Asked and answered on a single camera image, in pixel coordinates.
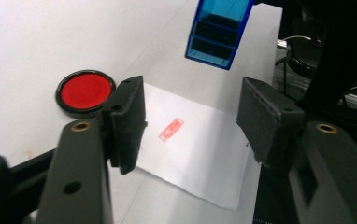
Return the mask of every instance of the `blue object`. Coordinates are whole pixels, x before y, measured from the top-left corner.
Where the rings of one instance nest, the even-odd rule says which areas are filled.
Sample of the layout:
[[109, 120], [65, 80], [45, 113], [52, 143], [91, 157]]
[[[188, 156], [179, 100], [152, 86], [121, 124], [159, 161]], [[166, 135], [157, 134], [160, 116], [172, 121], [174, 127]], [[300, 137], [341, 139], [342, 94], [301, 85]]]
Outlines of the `blue object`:
[[185, 57], [229, 70], [254, 0], [200, 0]]

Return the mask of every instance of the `red stamp mark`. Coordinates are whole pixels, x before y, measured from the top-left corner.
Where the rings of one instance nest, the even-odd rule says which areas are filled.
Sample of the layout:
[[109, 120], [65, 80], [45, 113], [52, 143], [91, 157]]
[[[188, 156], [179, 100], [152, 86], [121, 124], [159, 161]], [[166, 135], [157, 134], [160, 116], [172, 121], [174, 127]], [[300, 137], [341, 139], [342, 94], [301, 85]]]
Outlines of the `red stamp mark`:
[[169, 139], [175, 132], [184, 124], [182, 119], [175, 119], [172, 123], [164, 129], [164, 131], [159, 135], [162, 141], [166, 141]]

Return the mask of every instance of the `red ink pad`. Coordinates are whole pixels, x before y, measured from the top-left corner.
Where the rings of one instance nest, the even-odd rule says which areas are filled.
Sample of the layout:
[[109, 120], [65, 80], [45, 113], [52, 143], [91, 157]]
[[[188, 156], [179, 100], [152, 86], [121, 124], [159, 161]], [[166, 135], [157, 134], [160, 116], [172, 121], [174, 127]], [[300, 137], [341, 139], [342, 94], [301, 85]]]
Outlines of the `red ink pad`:
[[82, 70], [63, 79], [56, 90], [56, 102], [70, 117], [91, 119], [114, 90], [111, 77], [99, 71]]

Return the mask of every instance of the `white table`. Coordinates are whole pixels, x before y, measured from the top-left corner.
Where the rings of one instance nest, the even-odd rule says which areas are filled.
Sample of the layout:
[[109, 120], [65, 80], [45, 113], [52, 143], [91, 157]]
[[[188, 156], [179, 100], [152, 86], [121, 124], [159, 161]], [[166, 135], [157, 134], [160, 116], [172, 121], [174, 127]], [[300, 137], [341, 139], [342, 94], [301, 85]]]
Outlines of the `white table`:
[[[242, 77], [272, 82], [281, 9], [253, 8], [230, 71], [184, 58], [197, 1], [0, 1], [0, 155], [11, 166], [55, 148], [72, 119], [59, 82], [95, 69], [236, 113]], [[229, 211], [141, 170], [110, 169], [114, 223], [251, 223], [259, 165], [248, 160]]]

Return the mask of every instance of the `blue translucent box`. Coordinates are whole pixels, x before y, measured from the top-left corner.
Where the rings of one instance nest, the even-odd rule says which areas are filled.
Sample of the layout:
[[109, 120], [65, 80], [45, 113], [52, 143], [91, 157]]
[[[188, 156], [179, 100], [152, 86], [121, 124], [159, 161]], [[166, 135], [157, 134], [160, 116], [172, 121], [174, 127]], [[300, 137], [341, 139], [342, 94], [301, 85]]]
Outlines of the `blue translucent box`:
[[254, 0], [200, 0], [185, 57], [229, 70]]

